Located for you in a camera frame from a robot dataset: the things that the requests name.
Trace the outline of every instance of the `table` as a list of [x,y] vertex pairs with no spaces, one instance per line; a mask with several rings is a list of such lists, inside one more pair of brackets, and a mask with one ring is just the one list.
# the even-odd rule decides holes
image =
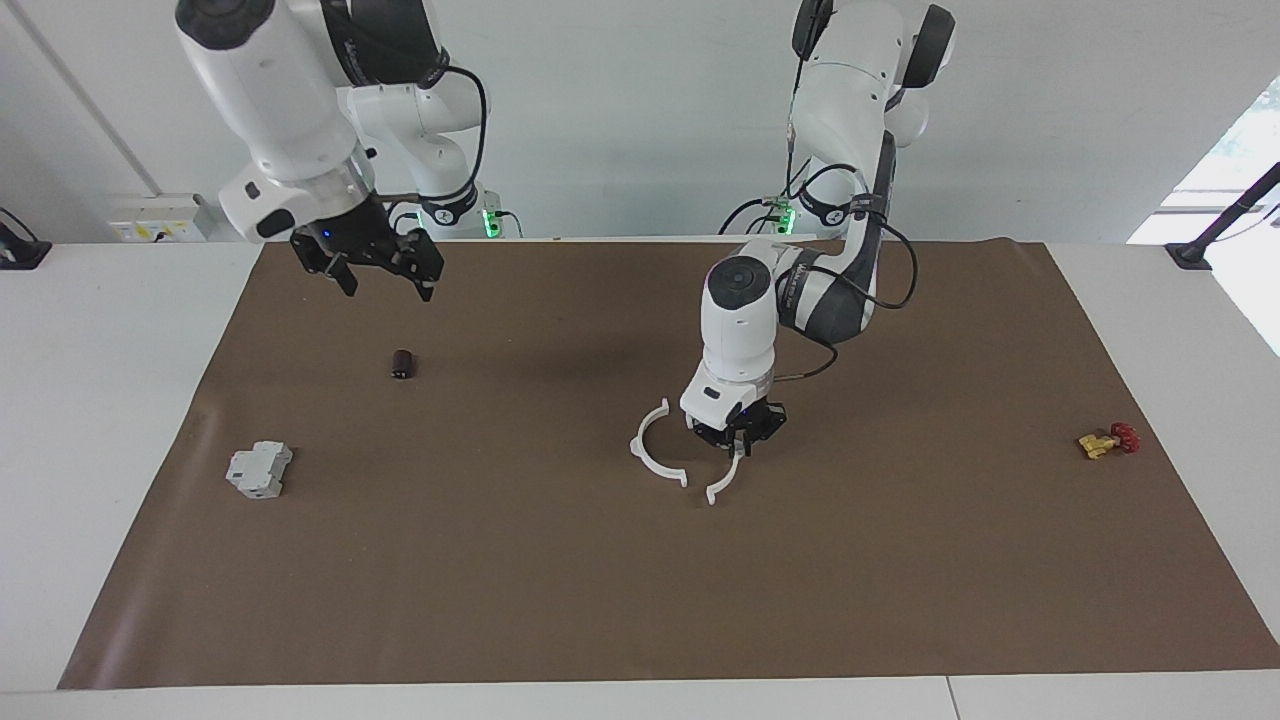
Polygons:
[[[257,251],[234,243],[64,246],[38,273],[0,277],[0,715],[221,715],[234,707],[264,716],[375,708],[442,717],[602,710],[765,717],[799,708],[819,717],[959,711],[969,720],[1120,717],[1140,707],[1162,717],[1212,708],[1261,719],[1280,707],[1280,671],[47,693]],[[1275,634],[1280,357],[1211,275],[1178,270],[1161,249],[1051,251]]]

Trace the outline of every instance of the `black stand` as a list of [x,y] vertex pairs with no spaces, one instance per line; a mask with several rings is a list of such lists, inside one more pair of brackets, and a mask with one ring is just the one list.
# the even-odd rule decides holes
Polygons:
[[52,247],[51,242],[23,240],[0,223],[0,270],[35,270]]
[[1228,228],[1235,224],[1236,220],[1243,218],[1245,213],[1253,209],[1260,200],[1266,197],[1272,188],[1280,184],[1280,163],[1276,163],[1267,170],[1267,174],[1262,176],[1262,179],[1253,183],[1253,187],[1244,191],[1244,195],[1222,211],[1221,215],[1213,220],[1213,224],[1208,227],[1199,237],[1193,242],[1175,242],[1165,246],[1169,251],[1169,256],[1178,263],[1178,266],[1184,270],[1212,270],[1213,266],[1204,260],[1204,251],[1208,250],[1210,245],[1217,242],[1217,238],[1222,237],[1222,233]]

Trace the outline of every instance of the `brown capacitor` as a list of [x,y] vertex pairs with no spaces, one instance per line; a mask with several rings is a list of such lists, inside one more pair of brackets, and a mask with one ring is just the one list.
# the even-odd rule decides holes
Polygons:
[[392,377],[397,380],[407,380],[413,377],[413,354],[408,350],[397,350],[392,356]]

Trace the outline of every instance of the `wall outlet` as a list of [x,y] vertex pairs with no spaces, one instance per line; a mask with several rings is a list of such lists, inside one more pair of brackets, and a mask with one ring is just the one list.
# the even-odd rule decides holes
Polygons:
[[120,242],[151,242],[143,240],[142,234],[138,233],[137,219],[142,214],[140,208],[122,208],[111,213],[111,218],[108,224],[111,225],[111,232],[115,233],[116,240]]
[[207,242],[218,228],[218,218],[207,205],[174,208],[166,220],[177,242]]
[[109,220],[122,242],[206,242],[218,227],[212,209],[196,196],[168,195],[128,202]]

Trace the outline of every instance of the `cable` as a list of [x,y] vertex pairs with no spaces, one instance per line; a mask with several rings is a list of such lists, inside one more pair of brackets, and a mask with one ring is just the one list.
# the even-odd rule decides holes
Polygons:
[[476,92],[480,94],[480,138],[476,141],[476,161],[471,167],[471,177],[467,178],[467,182],[463,183],[462,187],[457,190],[457,192],[451,192],[449,195],[420,195],[419,201],[424,202],[451,200],[453,197],[457,197],[458,195],[462,195],[472,186],[475,186],[476,178],[480,177],[480,165],[484,163],[485,140],[488,140],[489,137],[489,94],[485,92],[484,82],[480,81],[480,76],[472,73],[468,69],[458,68],[456,65],[449,65],[444,68],[444,72],[460,74],[475,83]]
[[[392,206],[387,211],[387,214],[390,215],[401,205],[415,205],[415,204],[411,202],[411,201],[408,201],[408,200],[399,200],[399,201],[392,202]],[[392,220],[392,232],[399,233],[399,222],[403,220],[404,218],[415,218],[417,220],[417,224],[421,227],[422,217],[419,214],[417,210],[415,210],[412,213],[404,213],[402,215],[397,215],[396,219]]]
[[[758,233],[763,233],[763,232],[764,232],[764,228],[765,228],[765,225],[768,225],[769,223],[776,223],[776,222],[778,222],[778,220],[781,220],[781,219],[782,219],[782,218],[780,218],[780,217],[777,217],[777,215],[764,215],[763,218],[756,218],[755,223],[751,223],[750,225],[748,225],[748,227],[746,227],[746,234],[758,234]],[[751,232],[751,229],[753,229],[753,228],[755,228],[755,224],[756,224],[756,223],[759,223],[759,224],[760,224],[760,227],[759,227],[759,229],[756,229],[756,231],[755,231],[755,232],[753,233],[753,232]]]
[[833,173],[836,170],[847,170],[847,172],[852,173],[854,179],[858,181],[863,186],[863,190],[867,191],[868,193],[870,192],[870,188],[867,187],[867,181],[863,179],[861,170],[859,170],[858,168],[855,168],[855,167],[847,164],[847,163],[836,163],[833,165],[827,165],[826,168],[823,168],[823,169],[818,170],[817,173],[814,173],[809,179],[804,181],[804,184],[800,186],[800,190],[797,190],[795,192],[795,195],[788,195],[787,199],[788,200],[795,200],[795,199],[800,197],[801,195],[804,195],[809,190],[809,186],[813,184],[818,178],[820,178],[822,176],[824,176],[827,173]]
[[520,215],[512,213],[511,210],[498,210],[497,213],[494,213],[494,217],[511,218],[516,220],[516,229],[520,231],[520,238],[521,240],[525,238],[525,225],[520,222]]
[[13,222],[18,223],[18,227],[20,227],[27,234],[31,236],[31,241],[32,242],[40,242],[40,238],[36,237],[36,233],[31,232],[31,228],[27,227],[27,223],[22,222],[22,218],[19,218],[18,215],[14,215],[13,213],[10,213],[9,210],[6,210],[4,208],[0,208],[0,213],[4,213],[10,219],[13,219]]
[[908,288],[906,296],[901,301],[899,301],[899,302],[886,302],[886,301],[876,297],[874,295],[872,295],[867,290],[863,290],[863,288],[858,287],[858,284],[854,283],[854,281],[849,279],[842,273],[837,273],[835,270],[828,270],[827,268],[823,268],[822,265],[809,265],[809,272],[817,272],[818,274],[829,275],[829,277],[835,278],[836,282],[838,282],[838,283],[844,284],[845,287],[852,290],[859,296],[861,296],[863,299],[865,299],[868,302],[870,302],[872,305],[874,305],[877,307],[883,307],[884,310],[901,310],[901,309],[906,307],[911,302],[913,297],[915,297],[915,287],[916,287],[916,284],[920,281],[920,259],[915,254],[915,246],[911,243],[911,241],[905,234],[900,233],[897,229],[895,229],[892,225],[890,225],[887,222],[884,222],[883,215],[881,215],[879,213],[872,213],[872,215],[876,217],[876,219],[877,219],[876,222],[881,227],[881,229],[883,229],[884,232],[887,232],[887,233],[892,234],[893,237],[896,237],[902,243],[902,247],[906,249],[908,255],[911,256],[911,286]]
[[1243,229],[1243,231],[1240,231],[1240,232],[1236,232],[1236,233],[1231,233],[1231,234],[1229,234],[1229,236],[1226,236],[1226,237],[1220,237],[1220,238],[1215,240],[1213,242],[1222,242],[1222,241],[1225,241],[1225,240],[1234,240],[1234,238],[1236,238],[1236,237],[1240,237],[1242,234],[1244,234],[1244,233],[1247,233],[1247,232],[1252,232],[1252,231],[1257,229],[1257,228],[1258,228],[1258,225],[1261,225],[1262,223],[1265,223],[1265,222],[1270,220],[1270,219],[1271,219],[1271,215],[1275,215],[1275,214],[1276,214],[1276,210],[1280,210],[1280,204],[1276,204],[1276,205],[1272,205],[1272,206],[1271,206],[1271,210],[1270,210],[1270,211],[1267,211],[1267,214],[1266,214],[1266,215],[1262,215],[1262,219],[1261,219],[1261,220],[1258,220],[1258,222],[1253,223],[1252,225],[1249,225],[1249,227],[1244,228],[1244,229]]
[[794,383],[796,380],[808,380],[809,378],[814,378],[814,377],[818,377],[818,375],[826,373],[827,370],[831,369],[832,365],[836,364],[837,360],[840,360],[840,351],[836,350],[835,345],[831,345],[831,343],[827,343],[827,342],[822,342],[820,340],[813,340],[813,338],[806,338],[806,340],[810,340],[814,343],[826,347],[831,352],[831,359],[828,359],[826,363],[823,363],[823,365],[820,368],[818,368],[817,370],[809,370],[808,373],[800,373],[800,374],[796,374],[796,375],[782,375],[781,378],[773,378],[773,383],[774,384],[777,384],[777,383]]
[[737,210],[733,210],[733,213],[728,217],[728,219],[724,220],[724,224],[721,225],[721,232],[718,232],[716,234],[724,234],[726,232],[728,232],[728,227],[731,224],[733,224],[733,220],[736,220],[739,215],[741,215],[742,213],[746,213],[748,210],[750,210],[751,208],[755,208],[756,205],[762,205],[763,206],[763,205],[767,205],[767,202],[764,201],[763,197],[756,197],[755,200],[748,200],[746,202],[739,205]]
[[[338,24],[342,24],[343,27],[351,29],[352,35],[358,35],[366,42],[371,42],[371,44],[381,47],[383,50],[385,50],[388,53],[399,55],[402,59],[410,60],[410,61],[412,61],[415,64],[419,63],[419,61],[421,61],[420,56],[413,55],[411,53],[407,53],[404,50],[401,50],[399,47],[385,42],[383,38],[380,38],[376,35],[369,32],[367,29],[360,27],[358,24],[356,24],[351,19],[351,17],[344,15],[343,13],[339,13],[329,3],[321,3],[320,8],[321,8],[321,10],[324,13],[324,17],[325,17],[326,22],[335,22]],[[448,58],[447,53],[442,51],[440,54],[445,59]],[[462,76],[462,77],[470,79],[472,83],[475,83],[476,91],[480,94],[480,140],[476,143],[476,161],[475,161],[475,165],[472,165],[472,168],[471,168],[471,177],[467,178],[467,182],[462,187],[460,187],[456,192],[451,192],[448,195],[420,195],[419,196],[419,201],[420,202],[434,202],[434,201],[440,201],[440,200],[451,200],[453,197],[457,197],[457,196],[462,195],[468,188],[471,188],[475,184],[476,178],[480,177],[480,165],[481,165],[481,163],[484,163],[485,140],[489,136],[489,94],[485,92],[484,82],[481,82],[480,77],[476,76],[475,73],[472,73],[471,70],[468,70],[466,68],[460,68],[457,65],[445,65],[443,68],[443,72],[444,73],[453,73],[453,74]]]
[[[786,195],[787,197],[791,196],[791,183],[795,182],[795,178],[800,177],[800,173],[804,173],[804,169],[801,168],[800,172],[795,174],[795,177],[791,176],[791,165],[795,163],[796,159],[795,127],[791,124],[791,119],[795,117],[796,111],[796,95],[799,95],[800,92],[801,74],[804,74],[804,58],[800,58],[800,63],[796,64],[796,82],[795,85],[791,86],[791,106],[787,109],[787,174],[786,174],[787,187],[783,188],[782,191],[783,195]],[[808,160],[805,160],[804,167],[805,168],[809,167]]]

